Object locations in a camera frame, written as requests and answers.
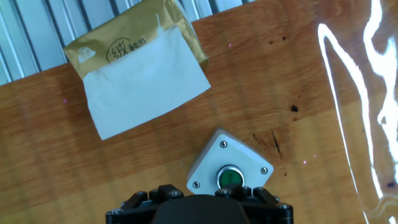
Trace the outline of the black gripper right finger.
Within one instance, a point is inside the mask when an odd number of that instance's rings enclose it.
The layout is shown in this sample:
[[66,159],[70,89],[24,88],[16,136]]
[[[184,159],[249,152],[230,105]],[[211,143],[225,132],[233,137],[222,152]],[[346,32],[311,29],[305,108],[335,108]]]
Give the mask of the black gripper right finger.
[[215,196],[237,202],[250,223],[294,224],[293,206],[280,202],[264,187],[252,189],[239,184],[228,184],[218,189]]

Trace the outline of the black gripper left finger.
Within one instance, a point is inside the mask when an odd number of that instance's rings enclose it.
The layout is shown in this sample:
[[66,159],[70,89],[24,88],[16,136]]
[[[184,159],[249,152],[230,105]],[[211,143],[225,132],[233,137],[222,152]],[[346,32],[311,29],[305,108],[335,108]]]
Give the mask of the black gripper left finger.
[[106,224],[151,223],[163,203],[183,197],[184,193],[172,184],[148,192],[138,191],[119,208],[106,212]]

